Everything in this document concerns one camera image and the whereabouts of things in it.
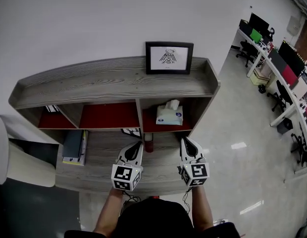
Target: concrete floor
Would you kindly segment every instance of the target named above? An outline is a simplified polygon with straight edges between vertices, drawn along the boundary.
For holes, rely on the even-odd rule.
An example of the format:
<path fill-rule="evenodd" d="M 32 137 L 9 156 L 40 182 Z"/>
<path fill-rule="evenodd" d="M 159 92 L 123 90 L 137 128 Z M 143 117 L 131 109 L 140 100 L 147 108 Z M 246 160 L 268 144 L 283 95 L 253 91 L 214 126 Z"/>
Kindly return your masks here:
<path fill-rule="evenodd" d="M 214 219 L 233 222 L 248 238 L 293 238 L 307 217 L 307 177 L 285 185 L 298 168 L 290 153 L 291 133 L 269 123 L 279 114 L 274 101 L 246 77 L 245 61 L 231 51 L 219 75 L 221 88 L 192 138 L 205 150 L 210 178 L 205 190 Z M 183 194 L 162 196 L 179 202 Z M 191 194 L 187 202 L 191 204 Z M 91 231 L 105 198 L 80 193 L 80 221 Z"/>

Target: picture frame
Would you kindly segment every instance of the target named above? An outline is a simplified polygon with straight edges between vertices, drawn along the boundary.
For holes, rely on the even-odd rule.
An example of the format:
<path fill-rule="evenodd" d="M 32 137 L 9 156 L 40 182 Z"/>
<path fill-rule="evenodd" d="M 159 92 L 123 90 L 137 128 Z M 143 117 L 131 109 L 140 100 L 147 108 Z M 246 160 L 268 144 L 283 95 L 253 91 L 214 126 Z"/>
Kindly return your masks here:
<path fill-rule="evenodd" d="M 147 74 L 190 74 L 193 43 L 146 42 Z"/>
<path fill-rule="evenodd" d="M 132 137 L 136 137 L 136 138 L 142 138 L 142 133 L 140 131 L 140 128 L 123 128 L 121 129 L 121 131 L 124 134 L 130 135 Z"/>

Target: trash bin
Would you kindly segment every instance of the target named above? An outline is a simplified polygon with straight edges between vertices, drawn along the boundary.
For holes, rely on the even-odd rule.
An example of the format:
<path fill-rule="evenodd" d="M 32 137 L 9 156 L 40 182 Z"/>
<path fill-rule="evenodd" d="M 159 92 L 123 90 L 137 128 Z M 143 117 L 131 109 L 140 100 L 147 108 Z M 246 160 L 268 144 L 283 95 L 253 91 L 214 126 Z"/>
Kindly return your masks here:
<path fill-rule="evenodd" d="M 284 118 L 283 121 L 279 123 L 277 126 L 277 131 L 280 134 L 284 134 L 290 129 L 293 129 L 293 126 L 292 126 L 292 121 L 289 118 Z"/>

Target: black shirt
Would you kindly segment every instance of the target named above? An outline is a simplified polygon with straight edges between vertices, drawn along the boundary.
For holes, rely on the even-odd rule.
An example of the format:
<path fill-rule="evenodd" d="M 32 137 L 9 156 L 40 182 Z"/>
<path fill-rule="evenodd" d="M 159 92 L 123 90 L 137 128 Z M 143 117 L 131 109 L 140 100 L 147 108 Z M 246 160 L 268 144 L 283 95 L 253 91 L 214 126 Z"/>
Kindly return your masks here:
<path fill-rule="evenodd" d="M 65 238 L 104 238 L 80 231 L 67 231 Z M 178 203 L 161 199 L 146 199 L 129 206 L 119 217 L 114 238 L 239 238 L 233 223 L 224 223 L 197 233 L 185 209 Z"/>

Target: office chair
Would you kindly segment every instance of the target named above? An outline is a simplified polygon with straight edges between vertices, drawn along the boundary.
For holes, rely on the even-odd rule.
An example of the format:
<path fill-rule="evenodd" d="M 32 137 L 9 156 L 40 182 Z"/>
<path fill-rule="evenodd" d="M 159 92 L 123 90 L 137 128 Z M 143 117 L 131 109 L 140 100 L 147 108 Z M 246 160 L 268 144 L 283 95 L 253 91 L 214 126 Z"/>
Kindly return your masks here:
<path fill-rule="evenodd" d="M 276 105 L 271 109 L 273 112 L 277 106 L 280 106 L 281 111 L 284 112 L 284 108 L 286 108 L 286 103 L 288 102 L 290 105 L 292 105 L 292 100 L 290 95 L 288 94 L 286 88 L 280 83 L 279 80 L 277 80 L 277 87 L 279 90 L 280 95 L 278 93 L 267 93 L 267 96 L 271 96 L 273 99 L 277 101 Z"/>
<path fill-rule="evenodd" d="M 301 136 L 296 136 L 294 133 L 291 134 L 291 137 L 295 137 L 297 141 L 297 147 L 294 150 L 291 150 L 291 153 L 298 151 L 300 159 L 297 160 L 297 163 L 301 163 L 301 167 L 303 167 L 304 163 L 307 163 L 307 143 L 304 138 L 304 135 L 302 134 Z"/>
<path fill-rule="evenodd" d="M 243 48 L 240 54 L 237 54 L 236 57 L 246 58 L 247 61 L 245 67 L 248 67 L 248 61 L 254 63 L 254 58 L 258 56 L 258 51 L 252 44 L 248 43 L 247 41 L 241 42 L 241 45 Z"/>

